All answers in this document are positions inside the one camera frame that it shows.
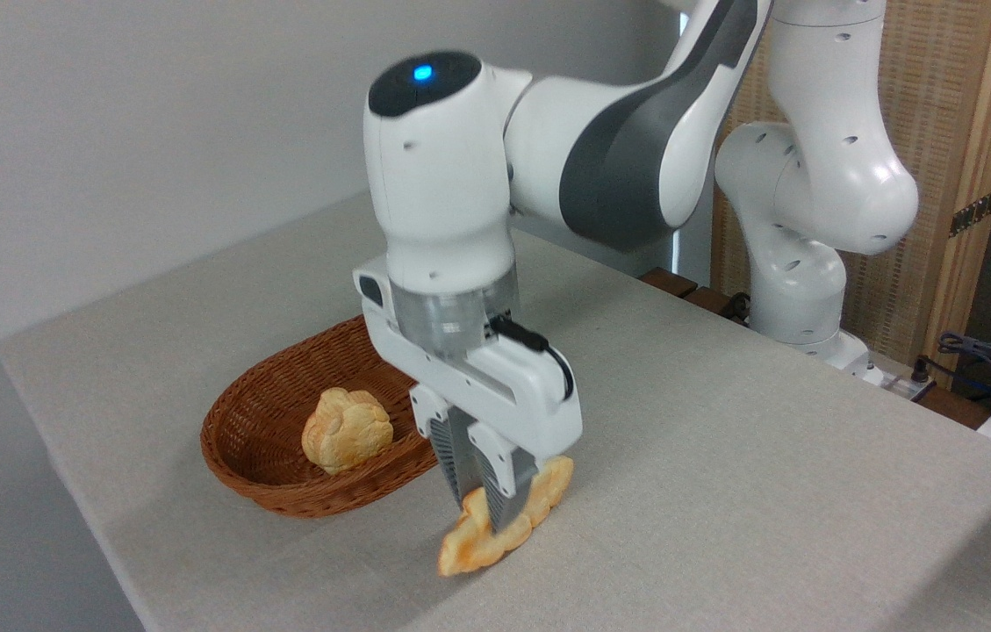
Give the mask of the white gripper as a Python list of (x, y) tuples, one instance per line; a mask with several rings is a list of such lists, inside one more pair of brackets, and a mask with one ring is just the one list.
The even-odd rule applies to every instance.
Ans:
[(566, 395), (554, 356), (507, 337), (464, 357), (444, 359), (420, 348), (399, 331), (385, 260), (367, 261), (352, 277), (372, 345), (419, 383), (410, 390), (416, 428), (434, 449), (456, 504), (483, 487), (498, 535), (526, 507), (538, 473), (535, 456), (560, 455), (582, 436), (577, 393)]

